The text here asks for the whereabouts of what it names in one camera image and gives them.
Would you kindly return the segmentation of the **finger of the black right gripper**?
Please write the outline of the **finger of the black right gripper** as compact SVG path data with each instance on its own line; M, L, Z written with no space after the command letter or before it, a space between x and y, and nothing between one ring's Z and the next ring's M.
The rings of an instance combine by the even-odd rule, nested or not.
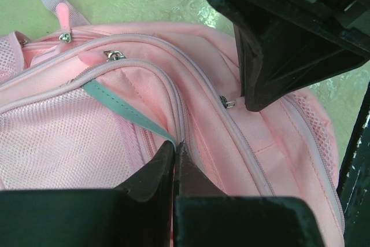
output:
M280 97L363 66L368 56L306 49L303 33L275 15L281 0L207 0L234 25L241 95L258 112Z

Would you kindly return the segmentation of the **pink student backpack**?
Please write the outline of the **pink student backpack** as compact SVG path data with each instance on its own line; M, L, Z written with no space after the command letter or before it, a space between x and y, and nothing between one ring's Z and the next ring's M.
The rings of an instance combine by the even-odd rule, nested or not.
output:
M164 141L234 196L293 196L343 246L334 129L309 89L260 112L241 95L235 40L204 25L91 25L41 0L61 29L1 36L1 189L110 188Z

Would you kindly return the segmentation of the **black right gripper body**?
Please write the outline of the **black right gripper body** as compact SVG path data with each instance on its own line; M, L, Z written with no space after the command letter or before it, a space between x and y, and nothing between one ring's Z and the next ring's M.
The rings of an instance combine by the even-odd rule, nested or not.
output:
M369 55L369 0L281 0L275 15L303 33L306 49Z

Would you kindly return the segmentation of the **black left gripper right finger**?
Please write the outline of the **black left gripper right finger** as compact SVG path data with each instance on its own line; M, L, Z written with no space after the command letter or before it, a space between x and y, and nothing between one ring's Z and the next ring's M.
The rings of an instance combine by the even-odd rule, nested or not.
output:
M224 194L177 147L173 184L174 246L324 246L308 205L295 197Z

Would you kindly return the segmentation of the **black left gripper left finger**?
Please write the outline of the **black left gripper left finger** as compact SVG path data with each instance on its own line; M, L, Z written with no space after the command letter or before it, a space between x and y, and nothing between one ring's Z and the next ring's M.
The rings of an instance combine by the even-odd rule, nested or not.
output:
M175 150L112 189L1 192L2 246L169 246Z

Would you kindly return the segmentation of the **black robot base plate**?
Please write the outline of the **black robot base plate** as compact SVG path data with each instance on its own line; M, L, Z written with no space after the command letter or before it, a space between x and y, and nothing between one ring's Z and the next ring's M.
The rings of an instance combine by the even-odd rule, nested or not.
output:
M369 246L369 66L341 76L338 110L342 148L338 193L345 245Z

